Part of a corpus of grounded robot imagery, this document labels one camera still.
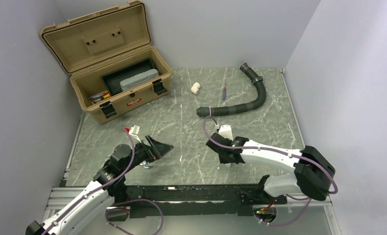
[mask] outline tan toolbox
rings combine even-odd
[[[132,1],[45,27],[41,37],[66,73],[71,74],[82,110],[100,124],[170,93],[172,70],[150,45],[145,5]],[[159,76],[93,104],[106,89],[101,77],[150,59]]]

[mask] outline white pipe fitting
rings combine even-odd
[[[191,87],[191,92],[194,93],[195,95],[197,95],[199,93],[199,88],[201,88],[201,85],[197,82],[195,82],[193,84],[193,86]]]

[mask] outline gray case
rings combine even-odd
[[[147,81],[152,80],[153,78],[159,76],[159,72],[156,69],[147,70],[146,72],[139,73],[133,77],[129,77],[120,82],[120,87],[122,91],[128,91],[140,84],[143,84]]]

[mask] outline black hose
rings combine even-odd
[[[211,108],[212,116],[219,117],[219,116],[228,116],[232,114],[242,114],[250,110],[256,110],[264,104],[267,93],[266,93],[266,88],[264,87],[264,84],[263,84],[263,77],[258,76],[256,72],[247,65],[247,63],[244,63],[243,65],[241,65],[240,70],[243,71],[248,78],[250,78],[251,82],[256,87],[257,98],[254,101],[251,101],[245,104]],[[209,116],[209,110],[210,110],[209,107],[199,107],[196,110],[196,114],[204,118]]]

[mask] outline toolbox lid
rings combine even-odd
[[[67,73],[151,43],[138,0],[45,27],[41,37]]]

